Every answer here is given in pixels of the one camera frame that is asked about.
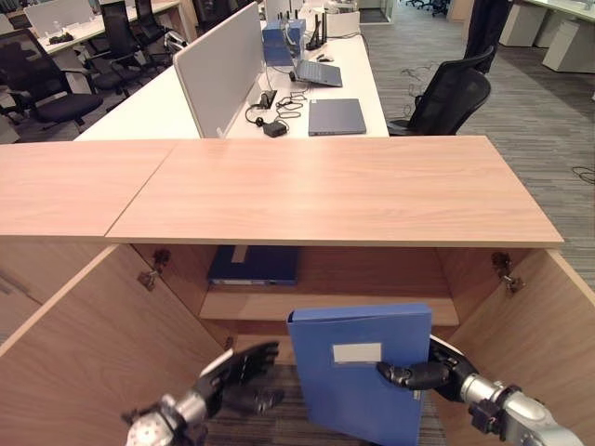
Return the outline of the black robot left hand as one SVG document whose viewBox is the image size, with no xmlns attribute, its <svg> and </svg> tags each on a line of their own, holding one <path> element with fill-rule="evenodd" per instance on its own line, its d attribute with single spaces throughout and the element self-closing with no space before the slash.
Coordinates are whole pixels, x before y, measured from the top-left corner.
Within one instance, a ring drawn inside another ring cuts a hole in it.
<svg viewBox="0 0 595 446">
<path fill-rule="evenodd" d="M 270 341 L 239 352 L 230 349 L 201 372 L 193 390 L 205 402 L 207 417 L 213 418 L 222 407 L 262 414 L 279 405 L 284 399 L 282 389 L 249 385 L 273 367 L 278 347 L 277 341 Z"/>
</svg>

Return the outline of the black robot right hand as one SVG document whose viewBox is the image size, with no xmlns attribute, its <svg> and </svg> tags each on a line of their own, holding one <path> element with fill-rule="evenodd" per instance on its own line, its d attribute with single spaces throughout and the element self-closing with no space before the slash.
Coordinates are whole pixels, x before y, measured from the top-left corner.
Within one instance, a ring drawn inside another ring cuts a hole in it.
<svg viewBox="0 0 595 446">
<path fill-rule="evenodd" d="M 461 395 L 465 381 L 478 370 L 457 348 L 432 335 L 425 362 L 396 366 L 380 361 L 377 371 L 389 383 L 409 390 L 436 390 L 443 398 L 464 402 Z"/>
</svg>

